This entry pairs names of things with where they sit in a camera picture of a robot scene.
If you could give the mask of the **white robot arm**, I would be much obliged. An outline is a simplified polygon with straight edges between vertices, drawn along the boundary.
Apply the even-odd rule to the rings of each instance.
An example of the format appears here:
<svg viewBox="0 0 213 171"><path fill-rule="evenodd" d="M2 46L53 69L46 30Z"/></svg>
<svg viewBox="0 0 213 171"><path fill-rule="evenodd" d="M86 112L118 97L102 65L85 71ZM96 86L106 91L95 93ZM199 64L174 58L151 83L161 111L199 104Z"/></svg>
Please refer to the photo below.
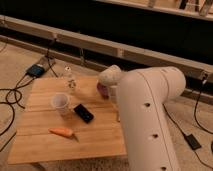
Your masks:
<svg viewBox="0 0 213 171"><path fill-rule="evenodd" d="M183 72L173 66L123 72L112 65L99 74L98 82L118 107L130 170L181 171L164 103L183 93Z"/></svg>

